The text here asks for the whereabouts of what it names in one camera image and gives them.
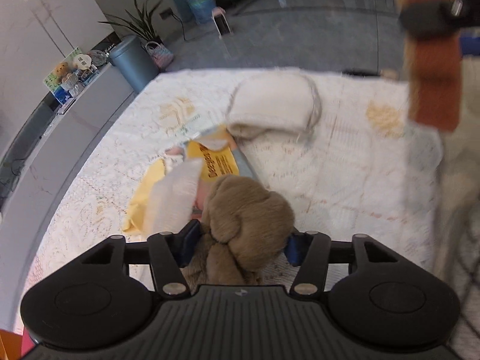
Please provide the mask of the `brown orange soft item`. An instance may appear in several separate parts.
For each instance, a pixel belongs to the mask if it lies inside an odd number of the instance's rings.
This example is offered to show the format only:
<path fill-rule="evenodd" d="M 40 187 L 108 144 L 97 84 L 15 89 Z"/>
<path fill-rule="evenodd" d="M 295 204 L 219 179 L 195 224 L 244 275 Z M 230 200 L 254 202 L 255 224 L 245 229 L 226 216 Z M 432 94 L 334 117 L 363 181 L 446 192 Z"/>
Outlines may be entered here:
<path fill-rule="evenodd" d="M 400 11 L 415 3 L 451 0 L 395 0 Z M 408 72 L 408 118 L 420 125 L 453 132 L 461 113 L 461 47 L 457 33 L 420 40 L 405 32 L 404 64 Z"/>

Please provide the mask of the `brown plush toy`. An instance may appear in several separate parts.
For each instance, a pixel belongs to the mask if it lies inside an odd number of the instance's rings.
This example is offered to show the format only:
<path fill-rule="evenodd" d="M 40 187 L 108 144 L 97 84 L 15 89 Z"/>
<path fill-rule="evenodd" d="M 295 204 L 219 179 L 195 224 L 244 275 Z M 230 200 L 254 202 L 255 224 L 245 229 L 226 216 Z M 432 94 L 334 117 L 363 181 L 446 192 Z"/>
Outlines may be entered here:
<path fill-rule="evenodd" d="M 281 194 L 240 175 L 216 180 L 204 201 L 202 238 L 182 274 L 192 291 L 210 285 L 258 285 L 287 245 L 295 213 Z"/>

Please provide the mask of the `white towel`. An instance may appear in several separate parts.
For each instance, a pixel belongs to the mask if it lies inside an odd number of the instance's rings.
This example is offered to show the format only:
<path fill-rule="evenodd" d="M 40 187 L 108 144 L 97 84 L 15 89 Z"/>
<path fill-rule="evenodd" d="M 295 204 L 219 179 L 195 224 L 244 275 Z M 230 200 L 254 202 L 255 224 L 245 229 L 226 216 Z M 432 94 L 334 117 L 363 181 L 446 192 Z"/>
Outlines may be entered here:
<path fill-rule="evenodd" d="M 310 135 L 321 116 L 315 82 L 298 72 L 263 72 L 235 88 L 225 125 L 234 137 L 252 139 L 267 131 Z"/>

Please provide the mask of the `white lace tablecloth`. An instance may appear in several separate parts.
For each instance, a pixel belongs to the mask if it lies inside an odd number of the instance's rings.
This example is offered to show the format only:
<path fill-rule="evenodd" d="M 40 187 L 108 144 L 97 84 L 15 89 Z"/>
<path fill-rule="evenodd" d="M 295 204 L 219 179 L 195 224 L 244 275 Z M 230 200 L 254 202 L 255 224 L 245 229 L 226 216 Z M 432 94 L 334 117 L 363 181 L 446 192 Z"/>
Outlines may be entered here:
<path fill-rule="evenodd" d="M 158 76 L 126 108 L 59 203 L 30 267 L 33 286 L 123 228 L 148 167 L 191 134 L 224 122 L 254 69 Z M 309 140 L 267 132 L 239 146 L 259 180 L 282 194 L 296 227 L 347 241 L 365 233 L 424 269 L 434 259 L 436 131 L 410 124 L 408 85 L 313 72 L 322 114 Z"/>

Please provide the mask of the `yellow printed bag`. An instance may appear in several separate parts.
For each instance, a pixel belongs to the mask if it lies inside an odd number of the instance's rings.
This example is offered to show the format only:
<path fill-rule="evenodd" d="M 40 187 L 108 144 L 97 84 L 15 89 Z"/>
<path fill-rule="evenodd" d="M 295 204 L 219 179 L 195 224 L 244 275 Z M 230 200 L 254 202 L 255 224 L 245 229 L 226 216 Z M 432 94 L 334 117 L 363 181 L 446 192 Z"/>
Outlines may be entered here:
<path fill-rule="evenodd" d="M 235 140 L 226 132 L 167 149 L 146 170 L 128 203 L 122 232 L 145 238 L 179 233 L 202 216 L 214 181 L 226 175 L 256 178 Z"/>

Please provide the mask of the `long white TV cabinet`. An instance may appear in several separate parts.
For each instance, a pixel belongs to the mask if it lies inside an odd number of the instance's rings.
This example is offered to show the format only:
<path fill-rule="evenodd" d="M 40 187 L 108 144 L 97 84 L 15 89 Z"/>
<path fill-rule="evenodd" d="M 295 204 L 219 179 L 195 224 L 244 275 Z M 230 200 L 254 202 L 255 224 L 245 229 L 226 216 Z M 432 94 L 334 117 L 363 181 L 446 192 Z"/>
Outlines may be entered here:
<path fill-rule="evenodd" d="M 90 143 L 134 92 L 117 67 L 108 64 L 63 114 L 55 116 L 21 169 L 1 208 L 4 219 L 47 210 Z"/>

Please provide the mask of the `small woven basket bag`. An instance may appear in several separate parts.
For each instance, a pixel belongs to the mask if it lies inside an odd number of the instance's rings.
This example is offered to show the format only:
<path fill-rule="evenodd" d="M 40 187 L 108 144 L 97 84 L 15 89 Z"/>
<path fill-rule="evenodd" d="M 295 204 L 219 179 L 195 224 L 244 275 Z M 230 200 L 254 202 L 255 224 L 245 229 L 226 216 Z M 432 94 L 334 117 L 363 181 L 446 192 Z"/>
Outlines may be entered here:
<path fill-rule="evenodd" d="M 149 41 L 145 44 L 147 53 L 160 70 L 165 70 L 174 60 L 174 54 L 164 44 Z"/>

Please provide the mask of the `plush toys on cabinet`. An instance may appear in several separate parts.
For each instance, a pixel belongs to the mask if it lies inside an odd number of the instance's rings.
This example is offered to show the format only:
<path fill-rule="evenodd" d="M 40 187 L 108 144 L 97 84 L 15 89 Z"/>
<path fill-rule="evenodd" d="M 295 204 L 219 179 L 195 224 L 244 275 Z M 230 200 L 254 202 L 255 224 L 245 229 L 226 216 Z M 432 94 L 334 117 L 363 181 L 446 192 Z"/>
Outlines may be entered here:
<path fill-rule="evenodd" d="M 44 85 L 61 104 L 77 98 L 97 74 L 98 68 L 90 55 L 79 47 L 70 52 L 43 80 Z"/>

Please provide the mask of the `blue grey trash bin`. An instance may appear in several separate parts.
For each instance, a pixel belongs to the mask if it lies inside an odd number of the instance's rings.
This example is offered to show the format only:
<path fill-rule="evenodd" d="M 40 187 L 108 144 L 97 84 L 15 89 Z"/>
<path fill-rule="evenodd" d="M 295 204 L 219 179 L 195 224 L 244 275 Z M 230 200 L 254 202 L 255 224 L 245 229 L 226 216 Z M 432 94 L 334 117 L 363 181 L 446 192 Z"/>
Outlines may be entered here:
<path fill-rule="evenodd" d="M 134 35 L 125 37 L 114 46 L 109 51 L 109 59 L 137 94 L 160 74 L 160 69 Z"/>

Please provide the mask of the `blue water jug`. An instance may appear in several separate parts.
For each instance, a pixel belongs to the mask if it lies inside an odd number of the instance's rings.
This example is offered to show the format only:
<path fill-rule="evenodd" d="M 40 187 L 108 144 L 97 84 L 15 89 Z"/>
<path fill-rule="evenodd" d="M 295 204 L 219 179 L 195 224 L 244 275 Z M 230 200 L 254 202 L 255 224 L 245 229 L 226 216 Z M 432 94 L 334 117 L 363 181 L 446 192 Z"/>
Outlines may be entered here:
<path fill-rule="evenodd" d="M 206 24 L 212 19 L 212 11 L 216 8 L 215 0 L 187 0 L 197 24 Z"/>

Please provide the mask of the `tall green floor plant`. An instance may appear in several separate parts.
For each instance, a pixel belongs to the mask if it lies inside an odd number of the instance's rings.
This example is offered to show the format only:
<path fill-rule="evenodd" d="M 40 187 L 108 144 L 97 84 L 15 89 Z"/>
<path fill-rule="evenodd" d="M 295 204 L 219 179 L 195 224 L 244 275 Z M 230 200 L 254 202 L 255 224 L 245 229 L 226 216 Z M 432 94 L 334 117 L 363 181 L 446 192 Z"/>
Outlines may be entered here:
<path fill-rule="evenodd" d="M 154 41 L 162 44 L 163 40 L 153 25 L 153 16 L 162 3 L 163 0 L 158 0 L 153 4 L 150 4 L 150 0 L 144 0 L 143 2 L 133 0 L 133 6 L 135 8 L 134 13 L 131 13 L 127 9 L 124 10 L 128 16 L 127 19 L 112 14 L 106 14 L 107 20 L 100 21 L 99 23 L 122 27 L 143 39 L 145 42 Z"/>

